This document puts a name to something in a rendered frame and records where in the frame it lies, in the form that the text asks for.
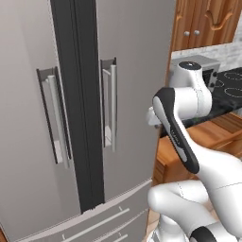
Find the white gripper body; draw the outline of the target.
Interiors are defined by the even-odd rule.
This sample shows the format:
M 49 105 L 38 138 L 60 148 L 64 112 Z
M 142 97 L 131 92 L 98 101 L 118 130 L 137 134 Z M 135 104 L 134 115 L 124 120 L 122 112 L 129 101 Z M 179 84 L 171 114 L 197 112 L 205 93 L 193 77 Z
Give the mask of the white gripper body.
M 161 125 L 161 121 L 156 116 L 152 107 L 150 107 L 147 111 L 147 123 L 150 126 L 160 126 Z

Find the grey fridge freezer drawer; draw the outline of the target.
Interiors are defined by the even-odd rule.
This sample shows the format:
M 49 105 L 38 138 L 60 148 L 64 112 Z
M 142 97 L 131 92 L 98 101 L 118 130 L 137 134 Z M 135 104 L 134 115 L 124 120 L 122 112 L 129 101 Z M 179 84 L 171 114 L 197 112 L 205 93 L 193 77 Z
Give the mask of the grey fridge freezer drawer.
M 147 191 L 151 180 L 147 180 L 129 192 L 98 205 L 61 225 L 37 233 L 18 242 L 61 242 L 64 238 L 79 233 L 96 223 L 130 208 L 128 213 L 84 234 L 72 242 L 142 242 L 147 225 Z

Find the grey right fridge door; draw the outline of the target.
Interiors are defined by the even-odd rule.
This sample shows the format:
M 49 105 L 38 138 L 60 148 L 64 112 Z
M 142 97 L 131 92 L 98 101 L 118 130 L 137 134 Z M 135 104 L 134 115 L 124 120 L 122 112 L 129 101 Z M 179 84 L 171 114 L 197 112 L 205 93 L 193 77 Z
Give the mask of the grey right fridge door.
M 164 86 L 176 0 L 96 0 L 105 200 L 152 175 L 158 131 L 147 123 Z M 116 151 L 112 151 L 111 78 L 117 67 Z

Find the grey fridge door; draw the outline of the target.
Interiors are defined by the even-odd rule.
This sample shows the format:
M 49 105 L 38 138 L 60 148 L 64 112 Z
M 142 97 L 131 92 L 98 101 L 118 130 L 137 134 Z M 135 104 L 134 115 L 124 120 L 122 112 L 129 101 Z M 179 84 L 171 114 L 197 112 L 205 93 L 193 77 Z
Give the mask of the grey fridge door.
M 105 200 L 152 175 L 158 131 L 147 123 L 164 86 L 176 0 L 96 0 Z M 112 151 L 111 78 L 117 67 L 116 151 Z
M 80 212 L 46 80 L 58 64 L 50 0 L 0 0 L 0 228 L 9 242 Z

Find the black hob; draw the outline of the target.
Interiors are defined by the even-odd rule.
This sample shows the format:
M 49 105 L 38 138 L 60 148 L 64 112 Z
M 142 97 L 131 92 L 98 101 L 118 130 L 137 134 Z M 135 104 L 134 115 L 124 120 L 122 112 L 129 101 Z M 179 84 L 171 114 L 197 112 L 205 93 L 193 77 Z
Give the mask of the black hob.
M 242 108 L 242 67 L 217 74 L 213 102 L 222 108 Z

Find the grey left fridge door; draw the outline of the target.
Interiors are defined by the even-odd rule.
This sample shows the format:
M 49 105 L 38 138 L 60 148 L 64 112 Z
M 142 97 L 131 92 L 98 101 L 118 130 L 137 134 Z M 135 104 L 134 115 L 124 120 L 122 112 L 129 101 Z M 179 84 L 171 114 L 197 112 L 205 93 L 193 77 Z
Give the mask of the grey left fridge door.
M 50 0 L 0 0 L 0 228 L 9 242 L 80 212 L 46 80 L 58 64 Z

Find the wooden wall cupboard door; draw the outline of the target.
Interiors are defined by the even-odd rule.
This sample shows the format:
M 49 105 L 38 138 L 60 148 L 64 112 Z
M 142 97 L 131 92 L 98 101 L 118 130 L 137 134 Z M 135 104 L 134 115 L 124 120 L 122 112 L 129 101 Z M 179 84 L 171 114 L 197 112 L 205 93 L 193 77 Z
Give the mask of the wooden wall cupboard door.
M 173 26 L 172 50 L 180 51 L 195 47 L 197 36 L 194 31 L 198 29 L 199 17 L 202 11 L 203 0 L 177 0 L 175 22 Z
M 208 0 L 205 8 L 204 45 L 231 43 L 242 10 L 242 0 Z

